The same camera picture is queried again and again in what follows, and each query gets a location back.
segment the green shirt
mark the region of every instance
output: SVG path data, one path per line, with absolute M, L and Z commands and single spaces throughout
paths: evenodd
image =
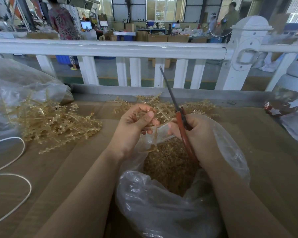
M 223 30 L 231 29 L 231 26 L 235 25 L 240 20 L 240 14 L 238 11 L 234 10 L 227 13 L 223 19 L 227 20 L 226 24 L 224 24 Z

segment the green floor stripe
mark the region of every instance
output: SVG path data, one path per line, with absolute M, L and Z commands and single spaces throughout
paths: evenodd
M 81 83 L 83 84 L 83 79 L 78 77 L 62 77 L 62 82 L 66 83 Z M 173 87 L 173 81 L 169 81 L 171 87 Z M 99 84 L 104 86 L 118 86 L 118 79 L 111 78 L 99 78 Z M 131 86 L 130 79 L 127 79 L 127 85 Z M 216 82 L 201 82 L 200 89 L 215 89 Z M 142 87 L 153 87 L 154 80 L 141 80 Z M 191 81 L 185 81 L 184 88 L 190 88 Z

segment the pink patterned shirt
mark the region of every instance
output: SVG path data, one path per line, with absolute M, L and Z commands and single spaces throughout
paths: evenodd
M 56 26 L 61 39 L 75 40 L 79 38 L 72 16 L 66 8 L 60 6 L 51 8 L 49 18 L 51 23 Z

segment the human hand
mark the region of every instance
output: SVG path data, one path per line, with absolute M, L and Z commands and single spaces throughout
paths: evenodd
M 146 114 L 138 120 L 137 114 L 139 112 L 146 112 Z M 119 159 L 129 157 L 140 138 L 140 134 L 145 134 L 146 132 L 152 134 L 150 128 L 143 129 L 150 123 L 155 126 L 160 124 L 158 120 L 154 119 L 154 112 L 151 106 L 142 103 L 132 106 L 121 117 L 107 150 L 113 152 L 115 157 Z
M 217 146 L 217 142 L 210 125 L 210 119 L 201 114 L 186 115 L 187 122 L 193 127 L 191 131 L 187 131 L 187 136 L 195 151 L 195 155 L 203 167 L 214 160 L 215 157 L 221 157 L 221 153 Z M 179 126 L 174 120 L 168 123 L 168 134 L 175 135 L 181 139 Z

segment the woman in floral shirt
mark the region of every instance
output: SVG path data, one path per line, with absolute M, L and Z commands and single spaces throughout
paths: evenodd
M 60 7 L 57 0 L 48 0 L 51 5 L 49 10 L 49 18 L 52 24 L 52 28 L 57 31 L 60 35 L 60 38 L 63 40 L 79 40 L 79 35 L 74 27 L 74 21 L 69 11 Z M 74 56 L 69 56 L 70 61 L 73 65 L 72 70 L 77 70 Z

